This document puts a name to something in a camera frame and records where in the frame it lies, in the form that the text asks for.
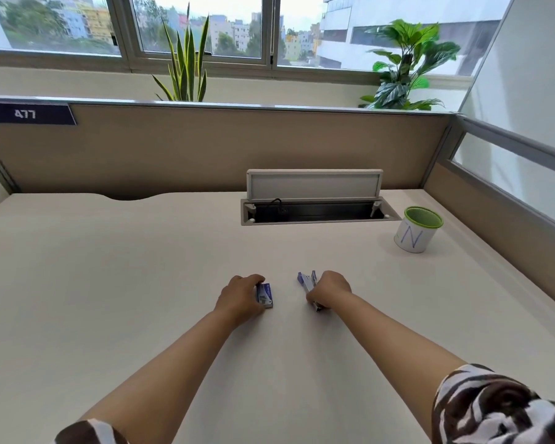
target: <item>desk number sign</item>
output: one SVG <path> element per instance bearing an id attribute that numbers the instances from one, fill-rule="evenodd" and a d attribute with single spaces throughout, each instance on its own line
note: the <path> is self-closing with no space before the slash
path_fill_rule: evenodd
<path id="1" fill-rule="evenodd" d="M 76 125 L 68 104 L 0 102 L 0 123 Z"/>

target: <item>forearm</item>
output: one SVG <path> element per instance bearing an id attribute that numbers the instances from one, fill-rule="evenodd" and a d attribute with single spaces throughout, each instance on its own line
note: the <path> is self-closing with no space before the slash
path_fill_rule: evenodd
<path id="1" fill-rule="evenodd" d="M 107 422 L 132 444 L 169 444 L 234 327 L 226 314 L 209 313 L 82 419 Z"/>
<path id="2" fill-rule="evenodd" d="M 331 307 L 431 437 L 436 390 L 465 362 L 354 294 L 334 295 Z"/>

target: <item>zebra print sleeve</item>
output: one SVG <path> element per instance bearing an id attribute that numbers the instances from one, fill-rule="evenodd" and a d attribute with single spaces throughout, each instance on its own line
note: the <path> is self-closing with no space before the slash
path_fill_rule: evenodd
<path id="1" fill-rule="evenodd" d="M 51 444 L 128 444 L 111 425 L 96 419 L 76 422 L 57 434 Z"/>
<path id="2" fill-rule="evenodd" d="M 433 444 L 555 444 L 555 402 L 481 365 L 465 365 L 438 388 Z"/>

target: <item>sky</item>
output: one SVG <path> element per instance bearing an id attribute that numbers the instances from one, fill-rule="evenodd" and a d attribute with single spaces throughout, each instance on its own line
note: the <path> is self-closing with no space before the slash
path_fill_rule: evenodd
<path id="1" fill-rule="evenodd" d="M 194 15 L 223 14 L 231 21 L 239 19 L 249 23 L 252 12 L 261 12 L 261 0 L 156 0 L 160 6 L 175 6 L 179 12 L 185 12 L 190 1 Z M 281 0 L 286 29 L 310 30 L 312 23 L 321 20 L 322 12 L 323 0 Z"/>

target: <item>right hand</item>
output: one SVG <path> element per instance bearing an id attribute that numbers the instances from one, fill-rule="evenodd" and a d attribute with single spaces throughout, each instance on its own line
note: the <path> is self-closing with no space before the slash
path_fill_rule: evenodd
<path id="1" fill-rule="evenodd" d="M 306 301 L 309 304 L 317 302 L 326 308 L 332 308 L 335 298 L 351 292 L 352 288 L 345 277 L 335 271 L 325 271 L 317 286 L 307 293 Z"/>

